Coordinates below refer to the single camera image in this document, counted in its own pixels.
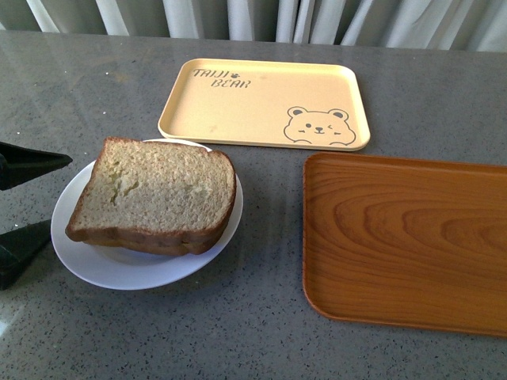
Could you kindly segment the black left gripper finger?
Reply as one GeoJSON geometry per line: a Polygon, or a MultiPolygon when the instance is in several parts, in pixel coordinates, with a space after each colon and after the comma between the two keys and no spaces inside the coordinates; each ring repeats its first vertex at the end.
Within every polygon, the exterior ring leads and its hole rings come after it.
{"type": "Polygon", "coordinates": [[[1,190],[11,188],[62,169],[72,163],[66,154],[33,150],[1,143],[1,190]]]}
{"type": "Polygon", "coordinates": [[[51,221],[45,220],[1,235],[1,290],[11,287],[36,254],[51,239],[51,221]]]}

